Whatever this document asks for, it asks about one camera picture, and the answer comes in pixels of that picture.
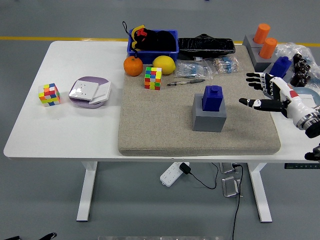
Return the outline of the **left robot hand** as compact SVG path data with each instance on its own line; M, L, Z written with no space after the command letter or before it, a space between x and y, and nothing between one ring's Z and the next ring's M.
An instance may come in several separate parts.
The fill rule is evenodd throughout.
M51 232L46 234L45 236L41 237L39 240L52 240L57 236L55 232ZM21 237L19 235L13 236L10 238L6 238L5 240L21 240Z

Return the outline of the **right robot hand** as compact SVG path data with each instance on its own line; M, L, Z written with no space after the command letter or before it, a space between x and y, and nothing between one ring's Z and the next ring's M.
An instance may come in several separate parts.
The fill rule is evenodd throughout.
M250 87L261 90L269 98L240 98L240 103L258 111L282 113L286 118L292 119L295 125L302 119L308 120L318 116L318 112L306 106L297 92L282 78L264 72L251 72L246 76Z

